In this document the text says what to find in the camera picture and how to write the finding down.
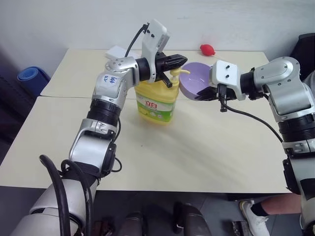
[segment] sock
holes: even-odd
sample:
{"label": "sock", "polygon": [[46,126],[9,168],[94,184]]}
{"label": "sock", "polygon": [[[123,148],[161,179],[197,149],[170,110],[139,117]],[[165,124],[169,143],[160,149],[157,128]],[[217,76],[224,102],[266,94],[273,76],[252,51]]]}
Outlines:
{"label": "sock", "polygon": [[251,207],[252,212],[257,216],[268,216],[269,214],[265,212],[264,208],[262,208],[261,203],[256,203]]}

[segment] green label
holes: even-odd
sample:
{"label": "green label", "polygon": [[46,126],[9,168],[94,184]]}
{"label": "green label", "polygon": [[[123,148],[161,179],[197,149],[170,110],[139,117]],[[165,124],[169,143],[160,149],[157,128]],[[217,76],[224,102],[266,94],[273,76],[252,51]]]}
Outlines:
{"label": "green label", "polygon": [[158,102],[153,99],[147,98],[136,93],[138,111],[145,116],[163,121],[169,122],[173,116],[173,111],[175,108],[175,102],[173,103],[164,103]]}

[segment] white table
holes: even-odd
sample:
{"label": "white table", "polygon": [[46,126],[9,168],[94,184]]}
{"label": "white table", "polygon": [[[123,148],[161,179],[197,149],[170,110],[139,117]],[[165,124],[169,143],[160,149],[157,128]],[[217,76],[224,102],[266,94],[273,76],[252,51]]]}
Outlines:
{"label": "white table", "polygon": [[[68,158],[90,102],[39,97],[0,166],[0,185],[46,188],[51,181],[39,155],[48,155],[57,167]],[[265,99],[229,105],[277,129]],[[105,177],[99,190],[288,192],[277,138],[251,118],[220,113],[217,101],[179,100],[173,122],[157,126],[140,118],[135,100],[127,99],[121,120],[116,154],[123,169]]]}
{"label": "white table", "polygon": [[[97,76],[104,71],[108,59],[106,50],[68,49],[51,81],[42,91],[42,96],[50,97],[92,97]],[[253,67],[268,63],[263,52],[216,52],[215,57],[206,57],[199,51],[165,51],[167,55],[181,54],[188,58],[188,62],[201,62],[212,65],[218,58],[237,64],[244,72]],[[132,88],[127,98],[135,99]],[[178,100],[188,100],[182,93]]]}

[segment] floor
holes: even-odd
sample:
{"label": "floor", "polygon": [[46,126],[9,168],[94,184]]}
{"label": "floor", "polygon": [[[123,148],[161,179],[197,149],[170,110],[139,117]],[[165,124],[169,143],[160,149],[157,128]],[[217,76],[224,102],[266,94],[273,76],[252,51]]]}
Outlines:
{"label": "floor", "polygon": [[[9,235],[23,215],[43,192],[43,189],[0,186],[1,235]],[[118,227],[133,211],[146,213],[150,236],[172,236],[171,213],[173,203],[191,203],[208,222],[214,236],[232,236],[231,220],[243,220],[237,202],[226,200],[225,194],[174,192],[98,191],[94,202],[94,219],[113,216]],[[300,236],[299,215],[269,217],[267,227],[271,236]]]}

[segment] white sneaker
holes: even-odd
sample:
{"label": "white sneaker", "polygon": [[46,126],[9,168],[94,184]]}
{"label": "white sneaker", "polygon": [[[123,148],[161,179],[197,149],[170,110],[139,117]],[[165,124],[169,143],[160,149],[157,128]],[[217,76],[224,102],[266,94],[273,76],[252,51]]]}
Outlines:
{"label": "white sneaker", "polygon": [[266,226],[266,221],[268,220],[268,218],[264,216],[255,215],[251,210],[253,203],[254,201],[241,201],[240,202],[240,209],[244,217],[247,219],[252,235],[253,236],[270,236],[267,226]]}

